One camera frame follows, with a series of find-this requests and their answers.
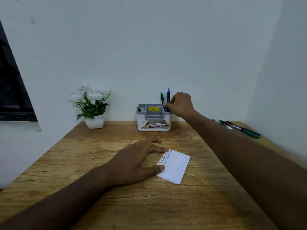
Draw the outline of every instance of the window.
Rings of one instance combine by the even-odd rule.
[[[0,22],[0,121],[37,122],[9,42]]]

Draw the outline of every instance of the hand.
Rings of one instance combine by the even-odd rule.
[[[105,165],[110,169],[112,183],[117,185],[129,185],[145,180],[161,173],[165,167],[154,165],[149,168],[141,168],[141,163],[145,160],[149,152],[167,152],[167,148],[152,145],[151,143],[162,143],[160,138],[147,138],[139,140],[134,144],[124,147]]]
[[[176,93],[171,101],[165,104],[165,107],[183,119],[195,112],[191,96],[188,93],[183,92]]]

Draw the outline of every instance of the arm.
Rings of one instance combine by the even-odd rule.
[[[278,228],[306,229],[307,170],[202,116],[194,110],[189,94],[179,92],[165,106],[199,133]]]
[[[11,217],[0,224],[0,229],[69,228],[108,189],[144,180],[164,170],[161,165],[140,167],[148,152],[168,151],[151,143],[162,143],[162,140],[146,139],[129,144],[108,163],[93,168],[64,189]]]

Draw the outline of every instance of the label sticker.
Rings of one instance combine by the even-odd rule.
[[[159,120],[159,121],[143,121],[142,129],[167,129],[169,124],[166,120]]]
[[[159,112],[159,106],[149,107],[149,111]]]

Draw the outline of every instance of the white paper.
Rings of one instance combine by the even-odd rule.
[[[157,163],[157,165],[165,166],[165,170],[157,176],[179,185],[189,160],[190,156],[169,149]]]

